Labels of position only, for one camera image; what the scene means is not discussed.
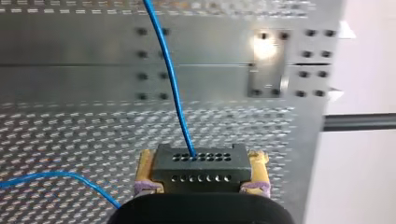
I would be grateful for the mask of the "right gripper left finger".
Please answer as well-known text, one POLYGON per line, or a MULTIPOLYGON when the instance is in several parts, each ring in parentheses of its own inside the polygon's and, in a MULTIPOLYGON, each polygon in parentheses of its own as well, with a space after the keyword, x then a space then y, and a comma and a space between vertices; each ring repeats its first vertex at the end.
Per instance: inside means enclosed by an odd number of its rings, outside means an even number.
POLYGON ((148 194, 164 193, 163 184, 150 179, 155 151, 144 149, 139 158, 135 180, 134 196, 139 197, 148 194))

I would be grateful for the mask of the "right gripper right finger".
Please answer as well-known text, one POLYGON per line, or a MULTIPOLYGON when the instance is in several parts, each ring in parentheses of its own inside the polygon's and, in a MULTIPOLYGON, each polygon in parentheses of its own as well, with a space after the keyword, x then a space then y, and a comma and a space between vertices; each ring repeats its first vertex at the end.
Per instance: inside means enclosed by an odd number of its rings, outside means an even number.
POLYGON ((268 155, 263 151, 249 151, 247 156, 251 165, 251 178, 241 185, 239 191, 270 198, 271 183, 266 168, 266 163, 269 161, 268 155))

